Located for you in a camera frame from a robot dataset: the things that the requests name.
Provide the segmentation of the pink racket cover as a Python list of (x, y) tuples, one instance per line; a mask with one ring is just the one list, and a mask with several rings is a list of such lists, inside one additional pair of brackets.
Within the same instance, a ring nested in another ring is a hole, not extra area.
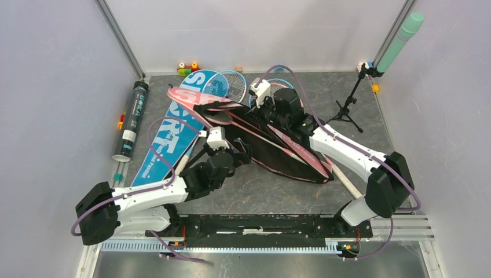
[[(329, 178), (325, 180), (322, 174), (305, 162), (267, 127), (270, 124), (265, 123), (249, 112), (247, 106), (226, 97), (213, 96), (180, 87), (169, 89), (167, 95), (182, 105), (205, 127), (223, 127), (225, 129), (225, 139), (233, 147), (233, 140), (240, 137), (251, 147), (251, 160), (272, 173), (315, 184), (324, 184), (333, 180), (332, 169), (329, 165), (323, 164), (326, 171), (329, 171)], [(236, 124), (216, 124), (205, 118), (206, 115), (215, 115), (219, 112), (229, 114)], [(276, 129), (289, 136), (285, 131), (279, 128)], [(322, 158), (309, 147), (301, 143), (297, 138), (289, 137), (316, 155), (322, 162)]]

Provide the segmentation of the black shuttlecock tube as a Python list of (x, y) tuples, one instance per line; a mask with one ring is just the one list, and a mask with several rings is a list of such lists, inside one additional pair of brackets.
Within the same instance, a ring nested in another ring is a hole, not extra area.
[(133, 156), (148, 94), (149, 85), (146, 82), (136, 81), (134, 83), (112, 155), (112, 159), (117, 162), (129, 162)]

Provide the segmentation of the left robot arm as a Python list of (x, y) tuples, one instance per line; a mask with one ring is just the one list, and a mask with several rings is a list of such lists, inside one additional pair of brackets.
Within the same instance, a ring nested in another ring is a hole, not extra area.
[(251, 163), (251, 146), (235, 138), (230, 148), (212, 150), (204, 144), (209, 157), (167, 180), (137, 188), (112, 188), (99, 182), (76, 205), (78, 219), (72, 231), (85, 246), (102, 243), (123, 233), (163, 231), (177, 235), (182, 228), (175, 204), (208, 196), (219, 189), (235, 170)]

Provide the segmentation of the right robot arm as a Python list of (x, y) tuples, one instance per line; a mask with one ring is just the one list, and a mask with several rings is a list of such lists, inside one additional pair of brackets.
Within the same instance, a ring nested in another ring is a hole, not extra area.
[(414, 186), (405, 158), (398, 152), (386, 155), (371, 150), (334, 130), (314, 115), (305, 113), (294, 89), (271, 94), (270, 87), (252, 86), (254, 110), (266, 127), (301, 155), (316, 152), (329, 156), (355, 172), (367, 183), (365, 195), (342, 207), (334, 221), (336, 232), (350, 236), (365, 220), (390, 218)]

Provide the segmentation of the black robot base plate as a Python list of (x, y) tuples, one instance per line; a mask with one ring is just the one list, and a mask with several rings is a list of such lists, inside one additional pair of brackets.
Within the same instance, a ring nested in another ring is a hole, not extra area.
[(189, 214), (157, 233), (187, 247), (321, 247), (326, 239), (372, 238), (371, 223), (350, 226), (329, 214)]

